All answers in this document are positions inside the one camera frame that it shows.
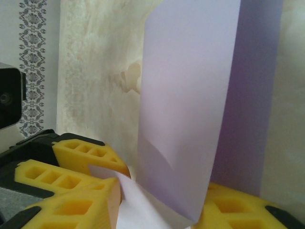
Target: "damask pattern border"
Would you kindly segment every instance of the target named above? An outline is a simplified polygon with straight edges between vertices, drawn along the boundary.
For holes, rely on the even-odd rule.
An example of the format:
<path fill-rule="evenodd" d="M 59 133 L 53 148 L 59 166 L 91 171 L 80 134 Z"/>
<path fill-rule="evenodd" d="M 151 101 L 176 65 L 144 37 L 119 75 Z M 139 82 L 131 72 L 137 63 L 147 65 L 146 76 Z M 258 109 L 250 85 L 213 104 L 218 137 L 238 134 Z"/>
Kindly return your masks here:
<path fill-rule="evenodd" d="M 45 96 L 45 26 L 47 0 L 23 0 L 19 3 L 19 68 L 26 73 L 27 100 L 23 102 L 20 132 L 29 137 L 43 129 Z"/>

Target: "camera lens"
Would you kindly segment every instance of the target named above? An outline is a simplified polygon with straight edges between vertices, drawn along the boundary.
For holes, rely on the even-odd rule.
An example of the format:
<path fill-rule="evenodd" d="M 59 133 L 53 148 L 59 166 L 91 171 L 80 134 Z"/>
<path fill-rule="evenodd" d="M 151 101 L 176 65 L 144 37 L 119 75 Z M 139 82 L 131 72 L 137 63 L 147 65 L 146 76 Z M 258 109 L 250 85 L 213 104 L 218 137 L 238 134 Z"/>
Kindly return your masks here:
<path fill-rule="evenodd" d="M 0 95 L 0 104 L 8 105 L 11 102 L 11 96 L 8 93 Z"/>

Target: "black camera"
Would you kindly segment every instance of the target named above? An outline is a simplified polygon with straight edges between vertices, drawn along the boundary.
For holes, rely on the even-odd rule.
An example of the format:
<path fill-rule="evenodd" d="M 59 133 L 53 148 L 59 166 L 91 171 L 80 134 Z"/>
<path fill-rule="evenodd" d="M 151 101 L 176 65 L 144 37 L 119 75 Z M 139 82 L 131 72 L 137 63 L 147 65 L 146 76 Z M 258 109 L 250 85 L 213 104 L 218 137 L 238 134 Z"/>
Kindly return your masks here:
<path fill-rule="evenodd" d="M 25 73 L 0 63 L 0 130 L 16 124 L 22 116 L 25 100 Z"/>

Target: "beige backdrop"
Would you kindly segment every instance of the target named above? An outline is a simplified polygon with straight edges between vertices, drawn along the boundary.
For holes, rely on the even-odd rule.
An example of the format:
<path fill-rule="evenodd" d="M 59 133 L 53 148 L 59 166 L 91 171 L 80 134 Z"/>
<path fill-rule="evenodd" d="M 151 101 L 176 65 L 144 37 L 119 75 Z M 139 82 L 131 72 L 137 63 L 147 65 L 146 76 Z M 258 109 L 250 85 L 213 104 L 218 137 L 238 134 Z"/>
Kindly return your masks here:
<path fill-rule="evenodd" d="M 61 0 L 58 133 L 134 161 L 144 20 L 161 1 Z M 285 0 L 262 196 L 305 221 L 304 58 L 304 0 Z"/>

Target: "yellow foam insert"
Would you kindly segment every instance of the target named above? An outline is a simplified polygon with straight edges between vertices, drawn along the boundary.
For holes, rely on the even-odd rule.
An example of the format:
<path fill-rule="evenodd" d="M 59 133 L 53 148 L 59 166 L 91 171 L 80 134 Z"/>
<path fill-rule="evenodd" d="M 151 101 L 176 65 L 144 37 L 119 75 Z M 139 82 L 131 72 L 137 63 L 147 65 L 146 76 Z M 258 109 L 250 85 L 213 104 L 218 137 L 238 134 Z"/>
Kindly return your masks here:
<path fill-rule="evenodd" d="M 276 205 L 211 183 L 199 222 L 192 229 L 286 229 L 265 206 Z"/>
<path fill-rule="evenodd" d="M 91 177 L 35 160 L 19 163 L 15 169 L 15 181 L 39 187 L 54 194 L 65 193 L 90 184 L 107 186 L 112 183 L 112 180 Z"/>
<path fill-rule="evenodd" d="M 42 209 L 22 229 L 115 229 L 120 185 L 117 178 L 105 181 L 105 185 L 88 185 L 28 206 Z"/>
<path fill-rule="evenodd" d="M 91 175 L 88 165 L 94 165 L 130 177 L 127 165 L 108 144 L 99 146 L 79 139 L 70 139 L 54 143 L 53 151 L 62 168 Z"/>

